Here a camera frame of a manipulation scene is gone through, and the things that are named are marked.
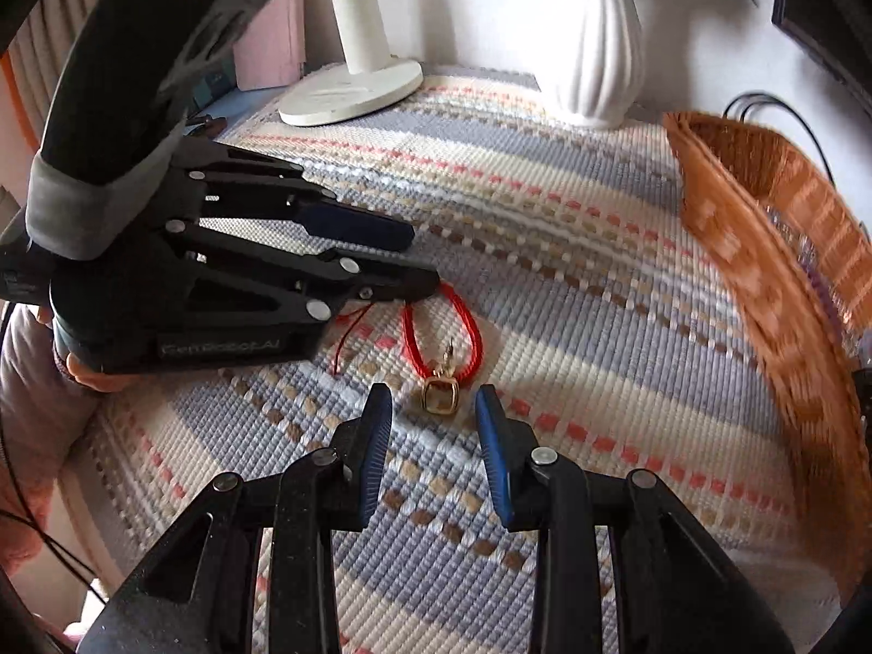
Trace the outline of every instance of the white lamp base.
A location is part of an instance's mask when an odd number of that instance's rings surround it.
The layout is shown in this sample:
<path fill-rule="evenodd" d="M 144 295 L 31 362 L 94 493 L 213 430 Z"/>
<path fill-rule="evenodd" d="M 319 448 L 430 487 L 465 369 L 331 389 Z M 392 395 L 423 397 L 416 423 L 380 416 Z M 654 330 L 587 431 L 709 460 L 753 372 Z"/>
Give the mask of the white lamp base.
<path fill-rule="evenodd" d="M 354 75 L 342 64 L 316 71 L 292 86 L 279 102 L 278 113 L 289 125 L 338 123 L 395 104 L 423 81 L 415 60 L 391 57 L 385 69 Z"/>

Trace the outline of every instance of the gold charm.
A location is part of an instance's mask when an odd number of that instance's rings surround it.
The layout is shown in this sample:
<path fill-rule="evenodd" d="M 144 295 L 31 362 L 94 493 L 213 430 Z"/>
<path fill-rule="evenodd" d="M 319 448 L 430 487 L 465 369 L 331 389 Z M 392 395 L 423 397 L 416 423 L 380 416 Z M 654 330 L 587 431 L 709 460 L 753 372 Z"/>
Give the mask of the gold charm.
<path fill-rule="evenodd" d="M 455 345 L 448 342 L 442 363 L 433 375 L 424 380 L 421 388 L 421 407 L 431 415 L 452 416 L 461 399 L 461 386 L 455 378 Z"/>

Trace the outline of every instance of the red cord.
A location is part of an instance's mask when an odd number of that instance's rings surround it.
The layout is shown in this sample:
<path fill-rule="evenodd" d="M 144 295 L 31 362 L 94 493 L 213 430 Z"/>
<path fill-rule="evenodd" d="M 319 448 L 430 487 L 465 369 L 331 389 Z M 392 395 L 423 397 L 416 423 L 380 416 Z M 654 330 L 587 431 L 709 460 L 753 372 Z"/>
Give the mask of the red cord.
<path fill-rule="evenodd" d="M 455 293 L 454 288 L 452 288 L 447 282 L 442 281 L 442 284 L 439 285 L 439 292 L 442 292 L 442 294 L 451 301 L 452 305 L 455 306 L 455 311 L 461 316 L 463 326 L 467 328 L 469 339 L 473 345 L 473 355 L 469 359 L 469 364 L 461 372 L 455 375 L 457 383 L 463 386 L 469 381 L 472 381 L 475 374 L 478 373 L 479 368 L 481 368 L 481 358 L 484 354 L 481 342 L 481 332 L 479 332 L 479 326 L 476 324 L 473 314 L 469 311 L 469 308 L 459 294 Z M 409 349 L 411 365 L 415 368 L 417 375 L 421 378 L 431 377 L 433 371 L 424 363 L 424 359 L 421 358 L 420 349 L 417 348 L 413 306 L 409 302 L 405 303 L 403 306 L 402 322 L 403 339 L 405 341 L 405 346 Z"/>
<path fill-rule="evenodd" d="M 370 302 L 366 307 L 359 307 L 357 310 L 354 310 L 353 312 L 349 312 L 348 314 L 341 314 L 340 316 L 337 317 L 337 319 L 339 319 L 339 318 L 349 319 L 349 318 L 355 316 L 355 314 L 358 316 L 354 320 L 354 322 L 352 322 L 352 325 L 350 327 L 348 327 L 348 329 L 346 329 L 346 333 L 343 334 L 342 339 L 339 340 L 339 344 L 336 347 L 336 354 L 333 355 L 333 376 L 335 376 L 339 373 L 339 352 L 342 351 L 343 346 L 346 345 L 346 339 L 348 339 L 348 336 L 350 335 L 350 333 L 352 333 L 354 328 L 357 325 L 359 325 L 360 320 L 362 320 L 366 316 L 366 313 L 369 312 L 370 310 L 372 310 L 372 306 L 374 304 L 375 304 L 375 302 Z"/>

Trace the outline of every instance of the human hand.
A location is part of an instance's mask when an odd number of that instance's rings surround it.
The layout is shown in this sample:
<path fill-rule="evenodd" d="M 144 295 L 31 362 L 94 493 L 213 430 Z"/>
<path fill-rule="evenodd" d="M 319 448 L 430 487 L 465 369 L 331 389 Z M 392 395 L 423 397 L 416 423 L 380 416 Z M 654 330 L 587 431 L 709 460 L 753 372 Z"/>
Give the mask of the human hand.
<path fill-rule="evenodd" d="M 67 647 L 70 651 L 76 651 L 76 647 L 79 643 L 81 643 L 84 638 L 84 634 L 86 634 L 87 629 L 84 632 L 81 631 L 81 628 L 78 622 L 74 625 L 70 625 L 66 628 L 66 631 L 60 631 L 58 627 L 53 625 L 48 620 L 42 618 L 42 616 L 34 615 L 33 619 L 36 621 L 38 627 L 42 629 L 47 635 L 50 635 L 51 638 L 54 638 L 56 642 L 60 642 L 65 647 Z"/>
<path fill-rule="evenodd" d="M 30 307 L 30 309 L 38 323 L 51 327 L 54 314 L 52 314 L 49 307 Z M 100 393 L 117 393 L 119 390 L 125 390 L 131 384 L 135 384 L 140 379 L 139 376 L 110 375 L 93 371 L 85 366 L 81 359 L 73 353 L 68 354 L 66 357 L 66 370 L 70 372 L 70 376 L 77 383 L 97 390 Z"/>

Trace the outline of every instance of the square pendant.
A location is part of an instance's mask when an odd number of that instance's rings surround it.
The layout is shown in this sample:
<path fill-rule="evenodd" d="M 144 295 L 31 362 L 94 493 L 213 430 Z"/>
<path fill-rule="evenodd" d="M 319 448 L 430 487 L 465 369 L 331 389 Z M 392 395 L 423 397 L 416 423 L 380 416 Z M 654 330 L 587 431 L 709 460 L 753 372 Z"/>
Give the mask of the square pendant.
<path fill-rule="evenodd" d="M 454 415 L 460 398 L 461 387 L 453 377 L 431 376 L 421 388 L 421 407 L 432 415 Z"/>

